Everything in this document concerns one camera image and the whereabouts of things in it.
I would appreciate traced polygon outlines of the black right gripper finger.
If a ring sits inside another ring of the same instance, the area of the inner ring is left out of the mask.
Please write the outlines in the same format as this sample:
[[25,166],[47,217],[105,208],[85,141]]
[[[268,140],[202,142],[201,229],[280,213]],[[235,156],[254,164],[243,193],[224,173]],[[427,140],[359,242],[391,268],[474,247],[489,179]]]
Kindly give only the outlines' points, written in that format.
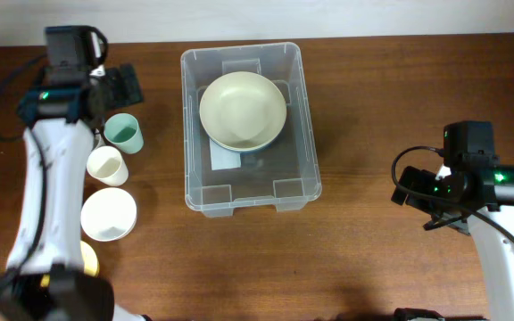
[[432,218],[423,226],[426,231],[442,227],[449,227],[463,235],[470,235],[468,230],[468,221],[462,216]]
[[[431,194],[435,187],[435,174],[425,169],[406,167],[399,179],[399,184],[411,191]],[[391,201],[402,206],[434,206],[434,202],[402,192],[398,187],[394,189]]]

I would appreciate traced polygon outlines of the beige large bowl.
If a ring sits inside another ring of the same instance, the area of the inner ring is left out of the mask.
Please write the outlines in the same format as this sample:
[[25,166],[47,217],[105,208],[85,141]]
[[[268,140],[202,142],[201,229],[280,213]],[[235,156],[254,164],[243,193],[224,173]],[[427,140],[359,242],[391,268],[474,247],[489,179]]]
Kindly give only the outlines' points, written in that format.
[[265,144],[286,124],[285,97],[260,74],[236,71],[214,80],[199,105],[208,137],[222,147],[251,148]]

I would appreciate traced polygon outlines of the blue large bowl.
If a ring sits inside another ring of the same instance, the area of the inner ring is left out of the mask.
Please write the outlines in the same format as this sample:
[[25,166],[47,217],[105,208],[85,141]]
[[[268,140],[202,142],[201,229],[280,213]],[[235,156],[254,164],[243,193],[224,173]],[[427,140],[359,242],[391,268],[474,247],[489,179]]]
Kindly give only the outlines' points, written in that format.
[[233,148],[233,147],[223,147],[228,151],[231,152],[237,152],[237,153],[254,153],[254,152],[260,152],[262,150],[270,148],[273,144],[276,143],[276,141],[281,137],[282,132],[279,132],[274,138],[272,138],[270,141],[268,141],[265,144],[260,144],[256,147],[251,148]]

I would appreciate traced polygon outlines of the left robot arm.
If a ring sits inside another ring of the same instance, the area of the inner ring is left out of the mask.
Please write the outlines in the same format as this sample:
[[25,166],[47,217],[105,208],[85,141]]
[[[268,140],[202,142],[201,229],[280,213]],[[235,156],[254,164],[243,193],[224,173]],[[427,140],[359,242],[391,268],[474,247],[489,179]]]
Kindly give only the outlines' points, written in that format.
[[140,320],[116,304],[112,285],[84,272],[80,210],[94,131],[110,110],[142,102],[130,64],[101,77],[92,66],[49,67],[18,106],[27,174],[20,227],[0,274],[7,320]]

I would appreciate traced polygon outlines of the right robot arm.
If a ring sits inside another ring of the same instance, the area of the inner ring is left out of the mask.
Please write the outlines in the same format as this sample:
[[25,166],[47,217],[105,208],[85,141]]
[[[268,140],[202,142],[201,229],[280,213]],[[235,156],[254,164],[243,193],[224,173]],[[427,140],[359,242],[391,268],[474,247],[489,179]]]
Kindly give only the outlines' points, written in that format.
[[427,231],[472,237],[493,320],[514,320],[514,166],[413,167],[393,174],[393,201],[426,212]]

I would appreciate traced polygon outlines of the green plastic cup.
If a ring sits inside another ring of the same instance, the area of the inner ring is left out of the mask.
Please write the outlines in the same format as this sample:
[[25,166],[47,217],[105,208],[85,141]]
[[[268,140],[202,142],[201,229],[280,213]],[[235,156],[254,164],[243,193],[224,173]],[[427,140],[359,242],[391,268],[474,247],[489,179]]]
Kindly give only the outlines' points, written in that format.
[[138,153],[144,146],[139,123],[128,113],[111,116],[104,124],[104,137],[127,154]]

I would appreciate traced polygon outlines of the grey plastic cup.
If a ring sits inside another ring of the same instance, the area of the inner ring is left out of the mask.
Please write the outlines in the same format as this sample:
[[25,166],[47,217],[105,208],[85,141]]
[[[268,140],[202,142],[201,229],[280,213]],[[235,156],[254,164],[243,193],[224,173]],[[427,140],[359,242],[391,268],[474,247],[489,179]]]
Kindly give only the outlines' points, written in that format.
[[104,146],[103,136],[98,130],[96,130],[94,133],[93,149],[95,150],[101,146]]

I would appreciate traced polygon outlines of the cream plastic cup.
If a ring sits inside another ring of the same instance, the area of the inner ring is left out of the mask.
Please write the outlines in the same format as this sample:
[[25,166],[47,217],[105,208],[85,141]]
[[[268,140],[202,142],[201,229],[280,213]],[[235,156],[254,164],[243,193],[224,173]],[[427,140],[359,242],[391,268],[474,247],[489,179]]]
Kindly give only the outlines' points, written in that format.
[[109,186],[123,185],[129,178],[129,171],[121,153],[111,146],[101,146],[90,153],[87,172]]

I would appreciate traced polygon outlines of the white label in bin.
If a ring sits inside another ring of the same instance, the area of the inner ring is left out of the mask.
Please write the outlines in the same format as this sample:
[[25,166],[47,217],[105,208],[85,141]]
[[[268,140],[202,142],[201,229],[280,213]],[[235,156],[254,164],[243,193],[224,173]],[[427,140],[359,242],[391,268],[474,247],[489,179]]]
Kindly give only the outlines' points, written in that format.
[[210,159],[211,169],[224,170],[224,169],[238,169],[241,167],[241,154],[238,152],[230,151],[213,140],[210,141]]

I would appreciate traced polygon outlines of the white small bowl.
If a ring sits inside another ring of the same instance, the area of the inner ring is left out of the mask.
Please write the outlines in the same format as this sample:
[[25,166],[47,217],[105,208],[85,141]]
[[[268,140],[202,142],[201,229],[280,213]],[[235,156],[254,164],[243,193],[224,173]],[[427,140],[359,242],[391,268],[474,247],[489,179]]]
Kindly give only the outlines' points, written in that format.
[[128,235],[137,222],[137,203],[127,191],[109,187],[84,202],[80,222],[85,234],[98,242],[112,242]]

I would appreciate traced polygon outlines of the clear plastic storage bin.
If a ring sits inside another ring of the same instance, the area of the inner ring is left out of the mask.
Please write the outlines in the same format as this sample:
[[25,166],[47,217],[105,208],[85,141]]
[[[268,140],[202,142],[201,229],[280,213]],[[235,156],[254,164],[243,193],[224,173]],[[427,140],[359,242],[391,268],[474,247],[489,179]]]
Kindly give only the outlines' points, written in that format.
[[[182,78],[185,201],[208,218],[228,217],[236,208],[272,205],[299,210],[320,197],[316,153],[303,59],[298,45],[285,43],[199,48],[180,59]],[[286,100],[281,137],[270,148],[240,153],[241,167],[213,171],[211,139],[199,105],[207,86],[222,75],[248,71],[278,87]]]

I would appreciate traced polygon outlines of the yellow small bowl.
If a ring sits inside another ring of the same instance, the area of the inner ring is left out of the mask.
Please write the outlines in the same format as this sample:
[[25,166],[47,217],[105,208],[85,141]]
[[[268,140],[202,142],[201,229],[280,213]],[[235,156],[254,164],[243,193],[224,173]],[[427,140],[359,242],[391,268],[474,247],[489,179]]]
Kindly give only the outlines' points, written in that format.
[[81,241],[80,253],[83,265],[79,267],[79,272],[83,272],[86,276],[99,276],[100,264],[95,250],[88,243]]

